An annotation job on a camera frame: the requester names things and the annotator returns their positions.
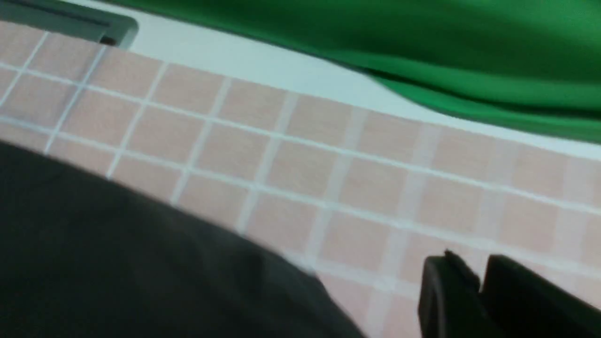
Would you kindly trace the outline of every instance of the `bathroom floor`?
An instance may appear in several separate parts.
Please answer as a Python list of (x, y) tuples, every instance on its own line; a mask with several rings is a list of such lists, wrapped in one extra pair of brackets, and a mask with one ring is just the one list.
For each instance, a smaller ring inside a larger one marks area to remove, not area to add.
[(426, 256), (504, 253), (601, 307), (601, 163), (0, 22), (0, 139), (315, 271), (418, 337)]

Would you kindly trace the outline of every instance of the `green cloth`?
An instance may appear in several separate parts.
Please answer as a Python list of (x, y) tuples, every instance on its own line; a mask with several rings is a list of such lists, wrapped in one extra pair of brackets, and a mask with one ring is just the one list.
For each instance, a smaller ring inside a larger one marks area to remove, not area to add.
[(601, 143), (599, 0), (107, 1), (336, 61), (448, 115)]

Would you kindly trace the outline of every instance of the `pink tile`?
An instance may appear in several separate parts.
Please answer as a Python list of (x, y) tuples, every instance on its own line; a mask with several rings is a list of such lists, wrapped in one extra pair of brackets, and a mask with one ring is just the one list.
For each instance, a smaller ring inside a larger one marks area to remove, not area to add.
[(601, 269), (601, 216), (589, 215), (581, 245), (582, 263)]
[(401, 162), (410, 162), (423, 123), (370, 112), (357, 149)]
[(405, 169), (353, 159), (339, 200), (358, 209), (395, 215), (406, 177)]
[(0, 122), (0, 140), (42, 152), (48, 142), (48, 135)]
[(0, 62), (21, 67), (43, 34), (39, 29), (0, 21)]
[(65, 119), (62, 131), (119, 146), (138, 110), (137, 103), (85, 90)]
[(0, 115), (53, 128), (75, 92), (75, 86), (24, 74)]
[(254, 180), (269, 137), (238, 128), (214, 125), (197, 167)]
[(153, 101), (208, 114), (223, 80), (221, 75), (172, 64), (159, 83)]
[(0, 68), (0, 98), (4, 97), (15, 76), (17, 76), (17, 72), (14, 70)]
[(577, 276), (575, 295), (592, 306), (601, 309), (601, 280)]
[(191, 175), (178, 205), (194, 215), (234, 229), (248, 190)]
[(246, 234), (278, 251), (302, 252), (315, 223), (317, 207), (274, 195), (261, 195)]
[(335, 213), (320, 257), (354, 268), (378, 271), (391, 229), (385, 224)]
[(52, 143), (49, 155), (101, 176), (109, 170), (114, 157), (112, 152), (58, 138)]
[(480, 210), (482, 188), (429, 176), (417, 221), (425, 226), (472, 233)]
[(112, 177), (136, 191), (167, 201), (180, 175), (177, 169), (123, 156)]
[(417, 301), (391, 295), (382, 338), (421, 338), (417, 306)]
[(319, 279), (338, 306), (358, 326), (365, 326), (372, 289), (369, 286), (325, 273), (320, 273)]
[(518, 195), (505, 198), (499, 240), (526, 250), (550, 253), (558, 208)]
[(447, 249), (461, 256), (474, 271), (478, 271), (488, 258), (486, 253), (460, 243), (412, 233), (400, 261), (399, 277), (409, 283), (420, 284), (426, 257), (441, 256)]
[(351, 110), (351, 106), (335, 101), (301, 96), (286, 133), (331, 146), (342, 146)]
[(190, 156), (203, 124), (193, 117), (146, 107), (127, 148), (184, 163)]
[(521, 145), (513, 173), (513, 186), (535, 194), (561, 198), (567, 156)]
[(90, 84), (135, 97), (145, 97), (161, 62), (117, 48), (109, 48), (100, 60)]
[(483, 180), (492, 157), (491, 137), (444, 128), (432, 167), (447, 173)]
[(298, 194), (323, 197), (337, 155), (315, 147), (282, 142), (267, 184)]
[(219, 118), (247, 126), (273, 130), (284, 105), (285, 91), (232, 80)]
[(61, 34), (50, 34), (36, 53), (29, 69), (81, 81), (99, 50), (100, 45), (97, 43)]

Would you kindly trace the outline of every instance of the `white grout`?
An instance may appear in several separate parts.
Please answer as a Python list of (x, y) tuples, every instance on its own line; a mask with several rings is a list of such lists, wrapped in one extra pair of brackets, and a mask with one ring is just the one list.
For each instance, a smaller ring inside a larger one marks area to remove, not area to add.
[[(45, 36), (40, 40), (40, 42), (38, 43), (37, 48), (34, 50), (34, 52), (37, 52), (37, 50), (39, 49), (39, 47), (41, 46), (41, 44), (43, 43)], [(7, 93), (4, 95), (4, 97), (2, 98), (2, 103), (4, 103), (4, 101), (6, 100), (6, 98), (8, 97), (8, 95), (10, 94), (10, 91), (14, 88), (14, 86), (16, 85), (17, 81), (18, 81), (18, 77), (20, 77), (23, 73), (29, 73), (32, 75), (36, 75), (36, 76), (40, 76), (40, 77), (44, 77), (44, 78), (48, 78), (48, 79), (52, 79), (55, 80), (59, 79), (55, 76), (49, 76), (49, 75), (45, 75), (42, 74), (40, 72), (35, 72), (35, 71), (31, 71), (31, 70), (27, 70), (26, 66), (29, 65), (29, 63), (33, 60), (35, 53), (32, 53), (32, 55), (30, 56), (30, 58), (28, 59), (28, 61), (26, 62), (25, 66), (23, 68), (19, 68), (19, 67), (13, 67), (13, 66), (8, 66), (5, 64), (0, 63), (0, 67), (6, 68), (6, 69), (11, 69), (11, 70), (16, 70), (19, 72), (19, 74), (16, 76), (16, 78), (13, 80), (13, 82), (11, 83), (11, 86), (9, 87), (9, 90), (7, 90)], [(157, 84), (159, 83), (160, 77), (162, 76), (162, 73), (164, 73), (164, 71), (166, 70), (167, 64), (163, 64), (161, 70), (159, 71), (159, 73), (157, 74), (157, 78), (155, 79), (155, 81), (153, 82), (153, 85), (151, 86), (151, 90), (149, 91), (147, 97), (144, 100), (141, 99), (136, 99), (136, 98), (132, 98), (129, 96), (125, 96), (122, 95), (120, 93), (116, 93), (113, 91), (109, 91), (109, 90), (104, 90), (104, 89), (100, 89), (100, 88), (95, 88), (92, 86), (86, 86), (86, 88), (92, 88), (93, 90), (99, 90), (102, 91), (103, 93), (109, 94), (109, 95), (113, 95), (113, 96), (117, 96), (117, 97), (121, 97), (123, 99), (127, 99), (127, 100), (131, 100), (133, 102), (138, 102), (147, 106), (160, 106), (161, 108), (164, 108), (168, 111), (172, 111), (175, 113), (179, 113), (179, 114), (184, 114), (184, 115), (189, 115), (191, 117), (195, 117), (195, 118), (200, 118), (206, 121), (210, 121), (212, 123), (219, 123), (222, 125), (226, 125), (226, 126), (231, 126), (234, 128), (239, 128), (239, 129), (243, 129), (246, 131), (250, 131), (250, 132), (255, 132), (257, 134), (262, 134), (262, 135), (267, 135), (273, 138), (273, 144), (277, 145), (280, 141), (285, 140), (285, 141), (289, 141), (289, 142), (294, 142), (294, 143), (299, 143), (299, 144), (306, 144), (306, 145), (310, 145), (310, 146), (314, 146), (314, 147), (319, 147), (321, 149), (325, 149), (325, 150), (329, 150), (329, 151), (333, 151), (336, 152), (340, 155), (343, 156), (350, 156), (350, 157), (356, 157), (356, 158), (362, 158), (362, 159), (368, 159), (374, 162), (380, 162), (383, 164), (388, 164), (388, 165), (392, 165), (395, 167), (402, 167), (402, 168), (406, 168), (410, 171), (414, 171), (417, 173), (425, 173), (425, 174), (429, 174), (432, 176), (438, 176), (438, 177), (442, 177), (442, 178), (446, 178), (446, 179), (450, 179), (450, 180), (454, 180), (457, 182), (462, 182), (462, 183), (466, 183), (466, 184), (471, 184), (471, 185), (477, 185), (480, 186), (484, 189), (489, 189), (489, 190), (497, 190), (499, 192), (506, 192), (509, 194), (516, 194), (516, 195), (521, 195), (523, 197), (526, 198), (530, 198), (533, 200), (537, 200), (540, 201), (542, 203), (547, 203), (547, 204), (552, 204), (552, 205), (556, 205), (559, 207), (562, 207), (564, 209), (569, 209), (569, 210), (576, 210), (576, 211), (581, 211), (581, 212), (586, 212), (589, 214), (596, 214), (596, 215), (601, 215), (601, 209), (599, 208), (595, 208), (592, 206), (586, 206), (584, 204), (580, 204), (580, 203), (571, 203), (571, 202), (566, 202), (566, 201), (562, 201), (562, 200), (555, 200), (552, 198), (548, 198), (548, 197), (544, 197), (544, 196), (539, 196), (536, 194), (532, 194), (530, 192), (525, 192), (525, 191), (520, 191), (518, 189), (514, 189), (510, 186), (507, 185), (506, 182), (500, 182), (500, 183), (486, 183), (486, 182), (480, 182), (478, 180), (473, 180), (473, 179), (468, 179), (466, 177), (461, 177), (461, 176), (456, 176), (453, 174), (448, 174), (448, 173), (443, 173), (440, 171), (435, 171), (435, 170), (431, 170), (428, 168), (423, 168), (420, 167), (418, 165), (409, 165), (409, 164), (404, 164), (401, 162), (396, 162), (396, 161), (392, 161), (389, 159), (385, 159), (385, 158), (380, 158), (378, 156), (373, 156), (373, 155), (368, 155), (368, 154), (364, 154), (364, 153), (359, 153), (353, 150), (346, 150), (346, 149), (338, 149), (336, 147), (331, 147), (331, 146), (327, 146), (325, 144), (320, 144), (320, 143), (316, 143), (313, 141), (308, 141), (308, 140), (304, 140), (304, 139), (300, 139), (300, 138), (295, 138), (295, 137), (290, 137), (288, 135), (283, 135), (283, 131), (285, 130), (285, 126), (287, 125), (290, 116), (288, 115), (286, 117), (287, 120), (282, 120), (280, 122), (278, 122), (278, 131), (277, 132), (268, 132), (268, 131), (264, 131), (261, 129), (257, 129), (257, 128), (252, 128), (249, 126), (244, 126), (242, 124), (237, 124), (234, 122), (230, 122), (230, 121), (225, 121), (225, 120), (220, 120), (216, 117), (204, 117), (204, 116), (199, 116), (197, 114), (193, 114), (191, 112), (187, 112), (187, 111), (183, 111), (181, 109), (177, 109), (177, 108), (173, 108), (173, 107), (168, 107), (168, 106), (163, 106), (163, 105), (158, 105), (156, 103), (150, 102), (152, 93), (154, 92), (154, 90), (156, 89)], [(65, 83), (69, 83), (69, 84), (77, 84), (75, 82), (72, 81), (68, 81), (68, 80), (64, 80), (62, 79), (63, 82)], [(142, 114), (142, 107), (140, 109), (140, 111), (138, 112), (138, 118), (141, 116)], [(34, 124), (30, 124), (24, 121), (20, 121), (17, 120), (15, 118), (11, 118), (11, 117), (6, 117), (6, 116), (0, 116), (0, 121), (7, 123), (7, 124), (12, 124), (15, 126), (19, 126), (25, 129), (30, 129), (33, 131), (37, 131), (46, 135), (50, 135), (52, 133), (55, 132), (55, 129), (49, 129), (49, 128), (44, 128), (41, 126), (36, 126)], [(112, 152), (116, 152), (119, 156), (125, 154), (127, 156), (132, 156), (138, 159), (142, 159), (144, 161), (148, 161), (148, 162), (154, 162), (160, 165), (165, 165), (167, 167), (171, 167), (171, 168), (176, 168), (179, 170), (184, 170), (186, 167), (182, 164), (179, 163), (175, 163), (175, 162), (170, 162), (170, 161), (166, 161), (164, 159), (161, 158), (156, 158), (154, 156), (149, 156), (149, 155), (145, 155), (142, 153), (137, 153), (137, 152), (132, 152), (130, 150), (126, 150), (126, 144), (127, 144), (127, 140), (130, 137), (131, 132), (133, 131), (133, 128), (135, 127), (134, 121), (132, 121), (132, 123), (130, 124), (130, 128), (128, 128), (128, 136), (124, 137), (123, 142), (121, 143), (120, 147), (111, 147), (109, 145), (103, 144), (103, 143), (99, 143), (96, 141), (92, 141), (92, 140), (88, 140), (82, 137), (77, 137), (74, 135), (70, 135), (64, 132), (58, 132), (57, 136), (60, 138), (65, 138), (68, 140), (72, 140), (72, 141), (76, 141), (76, 142), (80, 142), (82, 144), (88, 144), (90, 146), (94, 146), (94, 147), (98, 147), (100, 149), (104, 149), (107, 151), (112, 151)], [(268, 172), (269, 172), (269, 168), (271, 165), (271, 161), (273, 161), (273, 156), (275, 156), (275, 152), (277, 151), (277, 146), (272, 146), (270, 149), (270, 154), (264, 158), (264, 165), (263, 168), (261, 170), (261, 173), (257, 174), (257, 178), (263, 179), (267, 176)], [(115, 160), (112, 164), (113, 166), (113, 170), (114, 167), (116, 167), (116, 164), (118, 162), (117, 157), (115, 157)], [(242, 186), (244, 188), (248, 188), (251, 189), (252, 191), (254, 191), (255, 195), (253, 196), (253, 198), (248, 198), (246, 201), (246, 205), (245, 208), (246, 210), (244, 211), (244, 216), (241, 215), (241, 219), (239, 221), (239, 224), (241, 225), (242, 229), (246, 226), (246, 222), (248, 220), (248, 217), (250, 215), (250, 212), (252, 212), (252, 208), (254, 207), (254, 205), (256, 204), (256, 199), (257, 199), (257, 194), (258, 192), (265, 192), (268, 194), (273, 194), (273, 195), (277, 195), (283, 198), (288, 198), (290, 200), (296, 200), (296, 201), (302, 201), (304, 203), (309, 203), (309, 204), (313, 204), (316, 206), (321, 206), (321, 207), (325, 207), (326, 205), (328, 205), (328, 202), (323, 201), (323, 200), (319, 200), (316, 198), (312, 198), (312, 197), (308, 197), (308, 196), (304, 196), (304, 195), (300, 195), (300, 194), (295, 194), (293, 192), (290, 191), (283, 191), (280, 189), (276, 189), (276, 188), (271, 188), (268, 186), (265, 186), (263, 184), (263, 182), (261, 181), (254, 181), (254, 182), (249, 182), (249, 181), (245, 181), (245, 180), (241, 180), (241, 179), (236, 179), (235, 177), (230, 177), (227, 175), (223, 175), (223, 174), (219, 174), (219, 173), (213, 173), (211, 171), (206, 171), (206, 170), (197, 170), (195, 168), (191, 168), (190, 172), (194, 173), (194, 174), (198, 174), (200, 176), (204, 176), (204, 177), (209, 177), (212, 179), (217, 179), (217, 180), (222, 180), (224, 182), (228, 182), (231, 183), (233, 185), (237, 185), (237, 186)], [(481, 239), (481, 238), (467, 238), (461, 234), (458, 233), (453, 233), (453, 232), (448, 232), (445, 230), (441, 230), (441, 229), (437, 229), (437, 228), (432, 228), (432, 227), (426, 227), (426, 226), (422, 226), (419, 224), (415, 224), (413, 222), (403, 222), (403, 221), (399, 221), (396, 218), (390, 218), (390, 217), (386, 217), (384, 215), (379, 215), (376, 213), (372, 213), (372, 212), (368, 212), (366, 210), (359, 210), (359, 209), (354, 209), (352, 207), (348, 207), (342, 204), (338, 204), (338, 203), (331, 203), (331, 208), (332, 210), (339, 210), (342, 212), (346, 212), (348, 214), (351, 215), (355, 215), (357, 217), (360, 218), (365, 218), (367, 220), (372, 220), (372, 221), (376, 221), (376, 222), (381, 222), (384, 224), (389, 224), (390, 226), (393, 226), (395, 228), (398, 229), (404, 229), (404, 230), (409, 230), (411, 232), (415, 232), (415, 233), (421, 233), (427, 236), (432, 236), (432, 237), (436, 237), (439, 239), (443, 239), (446, 241), (453, 241), (453, 242), (457, 242), (472, 248), (479, 248), (482, 250), (486, 250), (486, 251), (496, 251), (499, 253), (504, 253), (504, 254), (508, 254), (510, 256), (513, 256), (515, 258), (518, 259), (523, 259), (523, 260), (527, 260), (529, 262), (532, 263), (538, 263), (541, 264), (543, 266), (547, 266), (549, 268), (553, 268), (556, 269), (558, 271), (563, 271), (563, 272), (569, 272), (569, 273), (573, 273), (573, 274), (579, 274), (579, 275), (585, 275), (588, 277), (593, 277), (593, 278), (597, 278), (597, 279), (601, 279), (601, 271), (588, 267), (588, 266), (584, 266), (581, 265), (578, 262), (575, 262), (573, 260), (569, 260), (569, 259), (549, 259), (548, 255), (544, 255), (544, 254), (537, 254), (537, 253), (533, 253), (530, 251), (525, 251), (525, 250), (520, 250), (518, 248), (513, 248), (513, 247), (509, 247), (507, 245), (502, 245), (502, 244), (498, 244), (498, 243), (494, 243), (491, 245), (490, 241), (487, 241), (485, 239)], [(325, 270), (329, 270), (328, 273), (332, 273), (332, 272), (336, 272), (340, 273), (341, 275), (344, 274), (348, 274), (348, 269), (346, 268), (342, 268), (340, 266), (336, 267), (335, 269), (332, 266), (333, 263), (321, 263), (321, 262), (317, 262), (316, 264), (314, 264), (314, 267), (316, 270), (318, 271), (325, 271)], [(357, 276), (350, 278), (352, 280), (362, 280), (362, 278), (359, 278)], [(399, 285), (402, 285), (403, 281), (399, 281), (397, 280), (397, 291), (399, 289)]]
[(158, 72), (156, 73), (156, 76), (154, 77), (154, 80), (153, 80), (152, 84), (150, 85), (150, 88), (148, 89), (148, 93), (146, 94), (146, 96), (144, 97), (144, 100), (140, 104), (140, 108), (136, 112), (136, 115), (134, 115), (132, 121), (129, 123), (129, 126), (127, 127), (127, 131), (125, 132), (125, 135), (123, 136), (123, 139), (121, 140), (121, 144), (119, 146), (119, 149), (117, 150), (117, 154), (115, 154), (115, 158), (113, 159), (111, 166), (109, 167), (109, 170), (106, 172), (106, 178), (110, 179), (111, 176), (113, 175), (113, 173), (115, 172), (115, 169), (117, 168), (117, 164), (119, 163), (119, 160), (121, 159), (123, 153), (125, 152), (125, 149), (127, 148), (127, 143), (129, 143), (129, 139), (132, 137), (133, 131), (136, 129), (138, 121), (140, 120), (140, 118), (142, 118), (142, 115), (144, 115), (144, 110), (146, 109), (146, 106), (152, 99), (154, 92), (156, 91), (157, 87), (159, 86), (160, 80), (163, 78), (163, 75), (167, 71), (168, 66), (169, 66), (169, 63), (166, 63), (166, 62), (163, 62), (160, 65), (160, 68), (159, 68)]
[(96, 53), (96, 56), (94, 57), (94, 60), (92, 61), (92, 64), (90, 65), (90, 68), (86, 72), (84, 78), (81, 80), (81, 82), (76, 84), (77, 89), (75, 90), (75, 93), (73, 93), (71, 100), (69, 101), (67, 106), (65, 106), (65, 110), (61, 114), (61, 117), (58, 119), (58, 122), (56, 123), (56, 126), (54, 127), (54, 131), (52, 132), (52, 134), (50, 135), (50, 138), (48, 139), (48, 142), (46, 143), (46, 147), (44, 148), (45, 155), (47, 155), (48, 152), (50, 151), (50, 147), (52, 146), (52, 143), (54, 142), (56, 135), (58, 135), (58, 132), (63, 127), (63, 123), (67, 119), (67, 116), (71, 112), (71, 109), (73, 108), (73, 106), (75, 106), (75, 103), (78, 101), (79, 96), (81, 95), (81, 92), (84, 90), (85, 85), (90, 80), (90, 77), (94, 73), (94, 71), (95, 71), (96, 67), (98, 66), (98, 63), (102, 59), (102, 56), (104, 55), (105, 51), (106, 51), (106, 46), (100, 47), (100, 50), (98, 50), (98, 53)]
[(286, 129), (288, 129), (288, 124), (290, 123), (292, 113), (296, 108), (296, 102), (298, 101), (298, 97), (299, 96), (296, 93), (286, 93), (284, 104), (282, 106), (282, 110), (279, 114), (278, 121), (275, 127), (276, 134), (269, 140), (267, 144), (265, 152), (263, 153), (263, 158), (261, 158), (261, 164), (257, 169), (257, 173), (255, 175), (254, 181), (252, 182), (252, 186), (248, 192), (248, 196), (246, 197), (246, 200), (242, 205), (242, 210), (240, 211), (240, 215), (238, 216), (238, 220), (236, 221), (236, 230), (239, 233), (244, 233), (246, 231), (248, 221), (252, 215), (252, 211), (258, 203), (258, 196), (260, 192), (259, 187), (262, 186), (263, 183), (267, 180), (267, 175), (269, 175), (269, 171), (271, 170), (273, 160), (275, 159), (275, 156), (278, 153), (281, 139), (275, 136), (285, 133)]
[[(344, 148), (355, 149), (357, 147), (363, 133), (367, 114), (367, 111), (364, 109), (352, 109), (351, 119), (344, 134)], [(311, 227), (311, 233), (309, 234), (305, 249), (305, 255), (311, 266), (315, 265), (318, 261), (319, 252), (322, 250), (323, 241), (327, 235), (328, 224), (334, 212), (334, 204), (340, 198), (340, 192), (342, 191), (352, 161), (351, 156), (339, 154), (328, 179), (328, 186), (326, 187), (324, 197), (325, 205)]]
[[(225, 98), (227, 97), (227, 93), (230, 91), (230, 88), (231, 88), (231, 78), (224, 78), (223, 82), (221, 84), (221, 87), (219, 88), (219, 91), (217, 92), (217, 95), (215, 97), (215, 101), (213, 103), (211, 111), (209, 112), (209, 117), (216, 117), (219, 114), (219, 112), (221, 111), (221, 108), (224, 105)], [(197, 162), (198, 158), (200, 157), (201, 152), (203, 151), (203, 148), (204, 148), (204, 144), (206, 143), (207, 139), (209, 138), (209, 135), (211, 134), (212, 128), (213, 128), (212, 122), (210, 122), (210, 121), (205, 122), (203, 129), (201, 130), (200, 134), (198, 135), (198, 139), (194, 142), (194, 145), (192, 146), (192, 150), (190, 151), (190, 155), (189, 155), (188, 161), (186, 163), (186, 166), (182, 172), (182, 175), (180, 176), (179, 180), (177, 181), (177, 184), (175, 185), (173, 194), (171, 195), (170, 202), (172, 205), (177, 204), (177, 202), (180, 200), (180, 197), (182, 196), (182, 193), (186, 187), (186, 184), (188, 183), (188, 178), (190, 177), (191, 169), (192, 169), (192, 167), (194, 167), (194, 164)]]
[[(419, 130), (411, 163), (416, 163), (424, 167), (431, 166), (440, 138), (441, 128), (439, 126), (423, 124)], [(426, 183), (427, 178), (423, 174), (411, 171), (407, 174), (403, 189), (399, 192), (396, 210), (397, 217), (393, 221), (394, 223), (406, 222), (410, 228), (420, 210)], [(406, 262), (405, 253), (408, 244), (409, 231), (392, 231), (388, 236), (379, 266), (380, 279), (376, 281), (376, 283), (380, 284), (380, 289), (384, 292), (373, 292), (367, 309), (367, 330), (372, 337), (380, 337), (382, 335), (386, 314), (392, 303), (389, 294), (396, 292), (398, 289), (399, 281), (397, 276), (402, 264)]]
[[(24, 70), (22, 68), (6, 65), (6, 64), (2, 64), (2, 63), (0, 63), (0, 67), (6, 68), (6, 69), (20, 70), (23, 73), (30, 73), (32, 75), (36, 75), (41, 78), (52, 79), (54, 81), (60, 80), (66, 84), (74, 84), (74, 85), (77, 84), (73, 81), (57, 78), (56, 76), (47, 75), (47, 74), (43, 74), (41, 72), (35, 72), (32, 70)], [(248, 131), (248, 132), (253, 132), (256, 134), (260, 134), (260, 135), (269, 136), (271, 138), (276, 138), (281, 141), (287, 141), (287, 142), (296, 143), (296, 144), (303, 144), (306, 146), (312, 146), (312, 147), (327, 150), (330, 152), (335, 152), (338, 154), (353, 156), (354, 158), (360, 158), (360, 159), (365, 159), (368, 161), (377, 162), (380, 164), (390, 165), (393, 167), (404, 168), (409, 171), (415, 171), (418, 173), (427, 174), (429, 176), (439, 177), (442, 179), (448, 179), (448, 180), (452, 180), (452, 181), (467, 184), (467, 185), (477, 186), (477, 187), (483, 188), (485, 190), (498, 190), (498, 191), (506, 192), (509, 194), (519, 195), (521, 197), (525, 197), (525, 198), (535, 200), (535, 201), (538, 201), (541, 203), (551, 204), (551, 205), (558, 206), (558, 207), (565, 208), (565, 209), (601, 215), (601, 207), (594, 207), (594, 206), (584, 205), (582, 203), (573, 203), (573, 202), (569, 202), (569, 201), (557, 200), (555, 198), (549, 198), (549, 197), (533, 194), (533, 193), (530, 193), (527, 191), (522, 191), (522, 190), (513, 188), (507, 184), (500, 184), (500, 183), (495, 183), (495, 182), (483, 182), (481, 180), (471, 179), (471, 178), (459, 176), (456, 174), (446, 173), (443, 171), (433, 170), (430, 168), (424, 168), (419, 165), (407, 164), (404, 162), (398, 162), (398, 161), (383, 158), (380, 156), (369, 155), (366, 153), (361, 153), (361, 152), (356, 152), (356, 151), (351, 151), (351, 150), (346, 150), (346, 149), (340, 149), (338, 147), (329, 146), (329, 145), (326, 145), (323, 143), (318, 143), (318, 142), (306, 140), (303, 138), (293, 137), (293, 136), (289, 136), (289, 135), (283, 135), (283, 134), (277, 133), (277, 132), (265, 131), (262, 129), (245, 126), (244, 124), (238, 124), (238, 123), (235, 123), (232, 121), (221, 120), (216, 117), (208, 117), (208, 116), (199, 115), (194, 112), (186, 111), (183, 109), (166, 106), (166, 105), (161, 105), (161, 104), (155, 103), (155, 102), (149, 102), (147, 99), (139, 99), (136, 97), (130, 97), (128, 95), (117, 93), (116, 91), (111, 91), (111, 90), (107, 90), (104, 88), (99, 88), (99, 87), (90, 86), (90, 85), (86, 86), (86, 88), (88, 88), (90, 90), (98, 91), (98, 92), (101, 92), (103, 94), (107, 94), (110, 96), (119, 97), (121, 99), (125, 99), (125, 100), (131, 101), (131, 102), (144, 103), (146, 106), (162, 108), (164, 110), (174, 112), (176, 114), (182, 114), (182, 115), (186, 115), (189, 117), (198, 118), (200, 120), (210, 121), (212, 123), (220, 124), (223, 126), (238, 128), (243, 131)]]
[[(20, 120), (16, 120), (16, 119), (10, 118), (10, 117), (0, 116), (0, 121), (7, 123), (7, 124), (12, 124), (12, 125), (19, 126), (22, 128), (30, 129), (32, 131), (41, 132), (46, 135), (49, 135), (53, 131), (52, 129), (49, 129), (49, 128), (36, 126), (36, 125), (29, 124), (29, 123), (26, 123), (26, 122), (23, 122)], [(65, 138), (67, 140), (80, 142), (82, 144), (86, 144), (89, 146), (98, 147), (100, 149), (113, 151), (113, 152), (118, 152), (121, 150), (120, 147), (119, 148), (111, 147), (106, 144), (98, 143), (97, 141), (88, 140), (88, 139), (78, 137), (75, 135), (70, 135), (70, 134), (67, 134), (64, 132), (59, 133), (59, 137)], [(133, 152), (130, 150), (123, 150), (123, 153), (127, 156), (133, 156), (135, 158), (142, 159), (144, 161), (154, 162), (154, 163), (157, 163), (160, 165), (164, 165), (164, 166), (179, 169), (179, 170), (184, 169), (184, 166), (181, 164), (178, 164), (175, 162), (170, 162), (170, 161), (165, 161), (164, 159), (157, 158), (154, 156), (149, 156), (149, 155), (145, 155), (142, 153)], [(315, 206), (319, 206), (319, 207), (325, 207), (325, 205), (326, 205), (326, 202), (324, 200), (320, 200), (318, 198), (297, 194), (297, 193), (294, 193), (291, 191), (285, 191), (285, 190), (281, 190), (281, 189), (272, 188), (272, 187), (269, 187), (266, 185), (257, 184), (256, 182), (250, 182), (250, 181), (246, 181), (246, 180), (242, 180), (242, 179), (237, 179), (235, 177), (227, 176), (227, 175), (220, 174), (220, 173), (213, 173), (213, 172), (207, 171), (207, 170), (199, 170), (199, 169), (193, 168), (191, 171), (194, 174), (197, 174), (197, 175), (200, 175), (203, 177), (221, 180), (223, 182), (230, 183), (230, 184), (236, 185), (236, 186), (241, 186), (241, 187), (247, 188), (247, 189), (250, 189), (250, 188), (256, 189), (257, 192), (265, 192), (266, 194), (277, 195), (282, 198), (287, 198), (289, 200), (294, 200), (294, 201), (300, 201), (303, 203), (307, 203), (307, 204), (311, 204), (311, 205), (315, 205)], [(442, 239), (445, 241), (456, 242), (458, 244), (463, 244), (463, 245), (465, 245), (467, 247), (471, 247), (471, 248), (481, 249), (486, 252), (496, 251), (496, 252), (500, 252), (500, 253), (508, 253), (508, 254), (513, 255), (514, 257), (521, 257), (532, 263), (538, 263), (538, 264), (548, 266), (550, 268), (554, 268), (554, 269), (557, 269), (560, 271), (584, 274), (584, 275), (588, 275), (588, 276), (592, 276), (592, 277), (601, 279), (601, 270), (590, 268), (588, 266), (581, 266), (578, 262), (574, 262), (574, 261), (570, 261), (570, 260), (566, 260), (566, 259), (549, 260), (544, 254), (537, 254), (537, 253), (533, 253), (533, 252), (526, 251), (526, 250), (520, 250), (518, 248), (514, 248), (514, 247), (510, 247), (508, 245), (503, 245), (503, 244), (498, 244), (498, 243), (491, 244), (490, 241), (488, 241), (487, 239), (467, 238), (465, 235), (462, 235), (460, 233), (454, 233), (451, 231), (446, 231), (446, 230), (442, 230), (442, 229), (435, 228), (435, 227), (427, 227), (427, 226), (424, 226), (421, 224), (415, 224), (415, 223), (408, 222), (405, 220), (399, 220), (394, 217), (377, 214), (377, 213), (370, 212), (367, 210), (356, 209), (354, 207), (346, 206), (344, 204), (333, 203), (332, 208), (335, 211), (344, 212), (346, 214), (353, 215), (358, 218), (363, 218), (365, 220), (382, 223), (382, 224), (388, 224), (392, 227), (395, 227), (396, 229), (409, 230), (411, 232), (420, 233), (420, 234), (423, 234), (426, 236), (432, 236), (432, 237), (439, 238), (439, 239)]]
[(29, 67), (31, 62), (34, 60), (35, 55), (40, 50), (41, 46), (44, 44), (44, 41), (46, 41), (46, 38), (48, 38), (49, 34), (50, 33), (48, 33), (48, 32), (44, 32), (44, 35), (42, 35), (42, 37), (40, 38), (40, 41), (38, 41), (38, 43), (34, 47), (33, 51), (31, 51), (31, 54), (29, 55), (27, 60), (25, 60), (25, 64), (23, 64), (23, 67), (7, 67), (7, 69), (16, 70), (17, 75), (10, 82), (10, 85), (8, 85), (8, 88), (6, 89), (6, 92), (4, 93), (4, 95), (2, 96), (2, 99), (0, 99), (0, 106), (2, 106), (4, 104), (4, 102), (6, 102), (6, 100), (10, 96), (10, 93), (13, 92), (13, 89), (17, 85), (17, 82), (19, 82), (19, 80), (21, 79), (21, 76), (23, 76), (23, 74), (27, 72), (27, 67)]

